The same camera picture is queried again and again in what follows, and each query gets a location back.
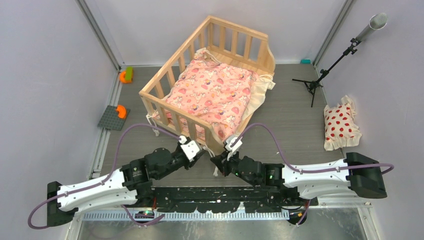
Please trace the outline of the pink unicorn print cushion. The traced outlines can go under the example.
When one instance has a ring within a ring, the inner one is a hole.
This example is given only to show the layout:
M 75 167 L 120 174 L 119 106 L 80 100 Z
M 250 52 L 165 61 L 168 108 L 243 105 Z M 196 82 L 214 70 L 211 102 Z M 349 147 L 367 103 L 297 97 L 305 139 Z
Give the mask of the pink unicorn print cushion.
M 224 151 L 229 136 L 245 129 L 274 86 L 272 75 L 221 62 L 201 48 L 171 80 L 168 94 L 159 90 L 152 96 L 143 89 L 140 96 L 150 124 L 190 137 L 214 156 Z

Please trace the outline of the wooden slatted pet bed frame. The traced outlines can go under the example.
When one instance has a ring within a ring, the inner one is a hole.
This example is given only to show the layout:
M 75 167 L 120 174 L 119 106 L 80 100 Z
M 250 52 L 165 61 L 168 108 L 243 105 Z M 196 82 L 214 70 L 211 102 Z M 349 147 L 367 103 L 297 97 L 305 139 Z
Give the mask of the wooden slatted pet bed frame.
M 267 34 L 210 15 L 139 95 L 154 126 L 220 154 L 264 104 L 275 67 Z

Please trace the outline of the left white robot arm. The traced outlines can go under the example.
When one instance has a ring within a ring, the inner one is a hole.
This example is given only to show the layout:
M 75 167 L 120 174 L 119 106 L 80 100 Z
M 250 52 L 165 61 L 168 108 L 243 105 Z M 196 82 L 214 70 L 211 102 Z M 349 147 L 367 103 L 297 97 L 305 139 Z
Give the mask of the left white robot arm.
M 61 226 L 76 215 L 105 207 L 136 204 L 148 207 L 155 198 L 153 180 L 161 180 L 180 168 L 189 170 L 204 153 L 205 150 L 191 140 L 178 143 L 174 152 L 157 148 L 111 175 L 71 185 L 50 182 L 47 196 L 55 199 L 47 203 L 47 226 Z

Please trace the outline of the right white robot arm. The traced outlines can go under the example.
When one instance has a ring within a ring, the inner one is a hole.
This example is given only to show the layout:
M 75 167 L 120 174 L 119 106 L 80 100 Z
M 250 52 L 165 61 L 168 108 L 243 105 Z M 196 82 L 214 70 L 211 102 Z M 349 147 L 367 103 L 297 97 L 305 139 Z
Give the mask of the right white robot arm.
M 303 200 L 340 193 L 356 193 L 366 199 L 386 198 L 383 164 L 357 152 L 327 163 L 292 165 L 262 163 L 248 156 L 231 157 L 227 152 L 211 157 L 225 177 L 233 174 L 253 187 L 271 193 L 284 193 L 291 205 Z

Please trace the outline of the orange arch toy block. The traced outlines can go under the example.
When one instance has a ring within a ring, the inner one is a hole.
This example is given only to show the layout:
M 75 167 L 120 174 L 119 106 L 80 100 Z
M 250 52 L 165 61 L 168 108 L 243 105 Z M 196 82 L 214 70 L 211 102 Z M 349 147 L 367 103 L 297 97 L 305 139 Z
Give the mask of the orange arch toy block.
M 117 105 L 115 111 L 117 112 L 117 117 L 120 119 L 126 119 L 128 115 L 127 109 L 123 105 Z

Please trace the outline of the grey building block plate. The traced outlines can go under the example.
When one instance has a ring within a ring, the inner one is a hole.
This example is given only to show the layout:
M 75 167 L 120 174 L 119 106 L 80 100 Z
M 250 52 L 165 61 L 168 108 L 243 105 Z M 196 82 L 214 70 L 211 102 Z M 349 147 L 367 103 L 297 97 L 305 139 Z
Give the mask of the grey building block plate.
M 101 116 L 97 126 L 99 128 L 104 128 L 107 130 L 116 130 L 116 131 L 121 131 L 124 123 L 126 122 L 128 115 L 131 112 L 130 108 L 127 108 L 127 117 L 126 119 L 120 119 L 118 118 L 118 113 L 116 112 L 116 107 L 117 106 L 112 106 L 112 105 L 108 105 L 103 113 L 103 115 Z

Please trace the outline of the orange and green toy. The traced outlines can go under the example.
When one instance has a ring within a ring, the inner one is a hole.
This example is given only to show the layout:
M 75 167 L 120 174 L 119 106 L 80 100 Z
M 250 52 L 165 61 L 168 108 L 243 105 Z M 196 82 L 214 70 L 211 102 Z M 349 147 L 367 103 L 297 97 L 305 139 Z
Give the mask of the orange and green toy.
M 123 84 L 130 84 L 133 82 L 134 69 L 128 66 L 124 71 L 119 74 L 119 81 Z

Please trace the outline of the white strawberry print pillow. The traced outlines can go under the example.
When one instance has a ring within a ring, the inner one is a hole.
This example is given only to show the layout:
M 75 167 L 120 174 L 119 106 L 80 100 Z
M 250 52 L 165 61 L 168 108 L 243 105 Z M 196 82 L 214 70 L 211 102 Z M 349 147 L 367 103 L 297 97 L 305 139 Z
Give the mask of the white strawberry print pillow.
M 360 143 L 362 133 L 355 124 L 356 108 L 354 101 L 347 95 L 341 103 L 330 107 L 326 105 L 324 116 L 324 149 L 334 151 L 346 147 L 356 147 Z

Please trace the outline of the small teal block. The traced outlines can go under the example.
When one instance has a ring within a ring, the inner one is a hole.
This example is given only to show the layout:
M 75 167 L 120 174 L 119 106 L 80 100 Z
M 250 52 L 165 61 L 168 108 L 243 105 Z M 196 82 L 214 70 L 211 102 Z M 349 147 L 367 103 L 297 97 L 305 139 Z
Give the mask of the small teal block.
M 301 64 L 311 64 L 311 60 L 310 59 L 302 59 L 300 61 Z

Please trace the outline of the microphone on black stand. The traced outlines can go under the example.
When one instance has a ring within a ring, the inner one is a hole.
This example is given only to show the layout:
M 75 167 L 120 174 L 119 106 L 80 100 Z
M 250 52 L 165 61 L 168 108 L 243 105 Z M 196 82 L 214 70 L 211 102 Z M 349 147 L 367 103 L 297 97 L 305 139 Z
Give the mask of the microphone on black stand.
M 354 55 L 358 51 L 357 46 L 361 44 L 369 35 L 371 35 L 377 30 L 384 28 L 387 25 L 387 22 L 388 22 L 388 15 L 386 13 L 378 13 L 372 16 L 368 21 L 368 25 L 356 37 L 350 40 L 350 46 L 343 51 L 342 55 L 328 69 L 321 69 L 320 71 L 321 75 L 317 80 L 307 81 L 307 80 L 300 80 L 300 79 L 294 79 L 294 78 L 292 79 L 292 81 L 294 82 L 303 83 L 307 91 L 311 94 L 312 96 L 312 100 L 310 104 L 311 108 L 314 106 L 317 89 L 323 87 L 321 85 L 321 81 L 330 73 L 330 71 L 344 57 L 348 56 L 349 54 Z

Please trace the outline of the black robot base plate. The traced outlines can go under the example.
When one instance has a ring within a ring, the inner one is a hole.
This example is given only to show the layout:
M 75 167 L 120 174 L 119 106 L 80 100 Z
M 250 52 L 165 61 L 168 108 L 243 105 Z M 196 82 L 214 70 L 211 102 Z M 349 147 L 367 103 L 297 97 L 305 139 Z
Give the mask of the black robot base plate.
M 308 201 L 297 189 L 270 192 L 259 187 L 156 187 L 130 208 L 152 208 L 162 213 L 234 213 L 240 207 L 249 214 L 296 210 Z

